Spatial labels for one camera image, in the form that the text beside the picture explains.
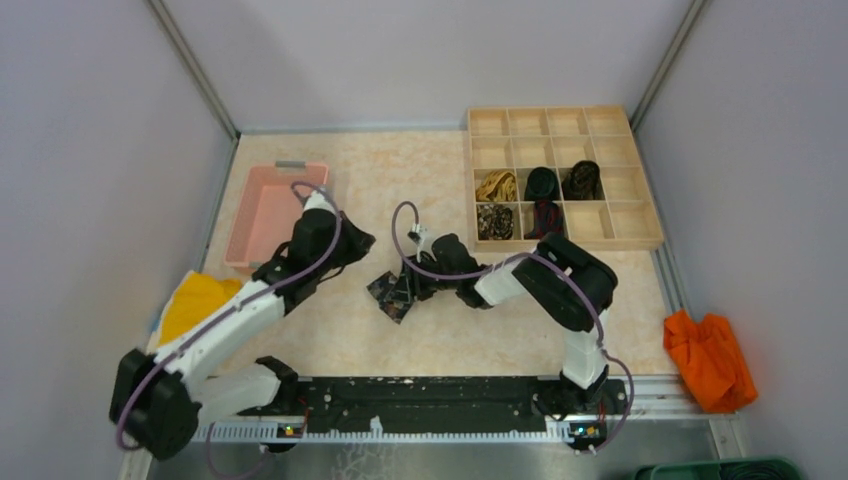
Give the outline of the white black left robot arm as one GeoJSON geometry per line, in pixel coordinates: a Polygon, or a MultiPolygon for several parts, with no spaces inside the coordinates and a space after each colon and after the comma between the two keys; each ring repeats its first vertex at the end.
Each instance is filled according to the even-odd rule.
{"type": "Polygon", "coordinates": [[[313,295],[330,271],[362,260],[374,243],[344,213],[304,211],[291,239],[211,316],[153,353],[133,349],[120,360],[109,411],[118,445],[166,460],[202,426],[265,405],[277,414],[292,411],[300,388],[284,377],[278,360],[266,357],[234,374],[214,373],[313,295]]]}

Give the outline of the navy floral tie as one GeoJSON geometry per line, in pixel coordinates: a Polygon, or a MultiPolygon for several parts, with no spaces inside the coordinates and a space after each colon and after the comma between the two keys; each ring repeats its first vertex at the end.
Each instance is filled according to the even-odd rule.
{"type": "Polygon", "coordinates": [[[412,309],[417,297],[410,275],[384,272],[366,287],[379,309],[394,323],[401,324],[412,309]]]}

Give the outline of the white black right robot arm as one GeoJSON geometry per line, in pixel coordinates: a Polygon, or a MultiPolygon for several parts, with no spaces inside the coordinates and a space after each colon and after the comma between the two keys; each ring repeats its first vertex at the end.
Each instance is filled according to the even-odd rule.
{"type": "Polygon", "coordinates": [[[468,307],[484,310],[530,296],[565,329],[560,371],[565,403],[576,412],[588,412],[599,403],[609,375],[602,316],[618,286],[609,266],[556,234],[493,265],[478,262],[455,234],[412,237],[418,251],[402,262],[416,299],[452,290],[468,307]]]}

